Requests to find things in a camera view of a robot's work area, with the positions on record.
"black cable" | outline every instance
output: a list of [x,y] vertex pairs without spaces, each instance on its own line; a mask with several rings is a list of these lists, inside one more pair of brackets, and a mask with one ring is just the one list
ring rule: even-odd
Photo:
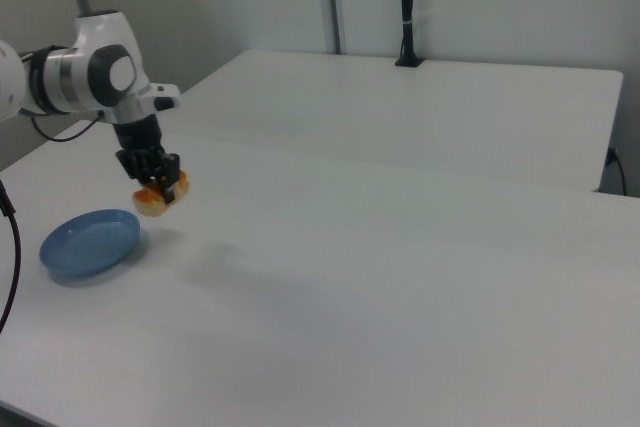
[[4,329],[4,324],[7,323],[9,318],[9,312],[11,312],[11,306],[13,305],[13,299],[16,296],[16,290],[18,290],[18,278],[20,277],[20,264],[22,263],[22,249],[20,247],[20,231],[18,230],[18,223],[14,214],[16,209],[11,205],[11,200],[7,195],[7,191],[4,189],[4,184],[0,180],[0,212],[2,215],[9,218],[11,223],[11,230],[13,231],[13,242],[15,244],[15,260],[13,265],[13,279],[11,280],[11,287],[9,289],[9,297],[7,303],[4,306],[2,317],[0,317],[0,333]]
[[18,223],[13,214],[9,214],[9,222],[11,223],[11,230],[13,231],[13,242],[15,245],[15,261],[13,264],[13,278],[11,279],[11,287],[9,289],[9,297],[7,303],[4,306],[2,317],[0,318],[0,333],[4,329],[4,325],[7,323],[9,313],[11,312],[11,306],[13,305],[13,299],[16,296],[18,290],[18,279],[20,278],[20,264],[22,263],[22,249],[20,247],[20,231],[18,230]]
[[618,156],[618,149],[615,147],[609,147],[607,149],[607,156],[604,160],[604,166],[608,167],[612,163],[618,164],[618,170],[620,170],[620,178],[622,179],[622,195],[627,196],[627,179],[624,176],[624,169],[622,168],[622,162],[620,161],[620,157]]
[[67,137],[66,139],[56,139],[55,137],[51,137],[51,136],[45,134],[40,129],[40,127],[38,126],[38,123],[36,122],[36,118],[35,117],[31,117],[31,124],[33,125],[33,128],[36,129],[36,132],[38,132],[42,137],[44,137],[47,140],[50,140],[51,142],[69,142],[70,140],[74,140],[74,139],[77,139],[78,137],[80,137],[87,130],[89,130],[91,127],[93,127],[96,124],[96,122],[98,122],[101,118],[102,118],[102,116],[98,115],[98,117],[93,119],[91,121],[91,123],[89,125],[87,125],[84,129],[82,129],[80,132],[78,132],[75,135],[72,135],[71,137]]
[[616,163],[618,164],[618,169],[620,169],[620,177],[622,178],[622,195],[627,196],[627,181],[624,177],[624,169],[622,168],[622,162],[620,162],[620,157],[616,155]]

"wall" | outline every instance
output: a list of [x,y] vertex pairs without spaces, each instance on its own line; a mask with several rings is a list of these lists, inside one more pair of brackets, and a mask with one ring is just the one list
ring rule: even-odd
[[250,48],[330,52],[327,0],[89,0],[123,11],[147,74],[185,90]]
[[[414,0],[417,51],[430,59],[613,69],[625,75],[612,145],[640,195],[640,0]],[[341,0],[344,50],[397,57],[398,0]],[[615,166],[603,187],[620,191]]]
[[[18,52],[69,45],[77,15],[75,0],[0,0],[0,38]],[[48,118],[41,125],[55,135],[75,119]],[[0,170],[43,143],[29,120],[19,115],[0,124],[0,139]]]

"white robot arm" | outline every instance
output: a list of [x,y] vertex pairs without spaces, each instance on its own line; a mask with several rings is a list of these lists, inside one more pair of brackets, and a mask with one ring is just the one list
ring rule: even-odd
[[116,155],[132,179],[156,181],[167,204],[180,176],[180,158],[160,145],[155,113],[175,107],[175,85],[152,84],[121,12],[95,12],[76,20],[71,48],[50,46],[19,56],[0,41],[0,121],[30,116],[102,112],[114,125]]

